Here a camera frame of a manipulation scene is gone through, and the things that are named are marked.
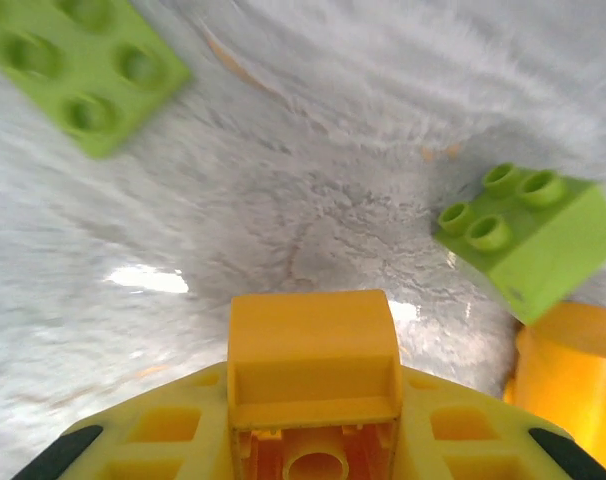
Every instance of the white fur carpet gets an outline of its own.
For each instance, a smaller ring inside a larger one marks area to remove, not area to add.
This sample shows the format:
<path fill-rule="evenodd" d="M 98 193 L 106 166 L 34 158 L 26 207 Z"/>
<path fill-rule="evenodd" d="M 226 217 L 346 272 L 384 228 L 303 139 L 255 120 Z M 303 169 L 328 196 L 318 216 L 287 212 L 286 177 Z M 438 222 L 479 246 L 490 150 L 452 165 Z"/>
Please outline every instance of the white fur carpet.
<path fill-rule="evenodd" d="M 514 323 L 431 225 L 503 161 L 606 186 L 606 0 L 134 3 L 198 81 L 112 159 L 0 75 L 0 479 L 223 359 L 248 292 L 383 288 L 406 364 L 498 395 Z"/>

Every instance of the yellow lego piece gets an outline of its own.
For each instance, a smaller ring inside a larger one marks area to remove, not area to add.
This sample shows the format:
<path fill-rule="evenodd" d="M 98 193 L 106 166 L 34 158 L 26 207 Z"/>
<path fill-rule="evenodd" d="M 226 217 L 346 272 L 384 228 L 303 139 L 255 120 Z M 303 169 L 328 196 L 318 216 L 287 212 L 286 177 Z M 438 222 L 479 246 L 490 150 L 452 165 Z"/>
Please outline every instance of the yellow lego piece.
<path fill-rule="evenodd" d="M 606 480 L 559 427 L 402 367 L 382 292 L 237 298 L 228 356 L 14 480 Z"/>
<path fill-rule="evenodd" d="M 606 309 L 556 306 L 519 333 L 505 400 L 561 425 L 606 468 Z"/>
<path fill-rule="evenodd" d="M 297 480 L 299 469 L 320 468 L 298 460 L 307 458 L 305 445 L 335 451 L 343 430 L 355 455 L 369 446 L 376 456 L 369 468 L 380 478 L 389 476 L 402 386 L 383 292 L 233 299 L 228 374 L 239 480 L 254 480 L 264 464 L 282 470 L 283 480 Z M 343 472 L 337 479 L 348 470 L 345 454 L 316 459 L 329 462 L 323 468 Z M 277 473 L 266 480 L 280 479 Z"/>

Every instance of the green toy brick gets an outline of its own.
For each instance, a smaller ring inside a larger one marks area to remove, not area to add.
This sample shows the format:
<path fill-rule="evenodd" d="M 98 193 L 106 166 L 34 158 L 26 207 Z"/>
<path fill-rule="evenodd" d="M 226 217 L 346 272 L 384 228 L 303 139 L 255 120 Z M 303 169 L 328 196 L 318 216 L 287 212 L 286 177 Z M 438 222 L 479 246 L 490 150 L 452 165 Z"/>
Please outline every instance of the green toy brick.
<path fill-rule="evenodd" d="M 441 213 L 435 238 L 531 325 L 606 262 L 606 195 L 594 182 L 512 164 L 488 172 L 483 187 Z"/>
<path fill-rule="evenodd" d="M 92 157 L 190 77 L 125 0 L 0 0 L 0 69 Z"/>

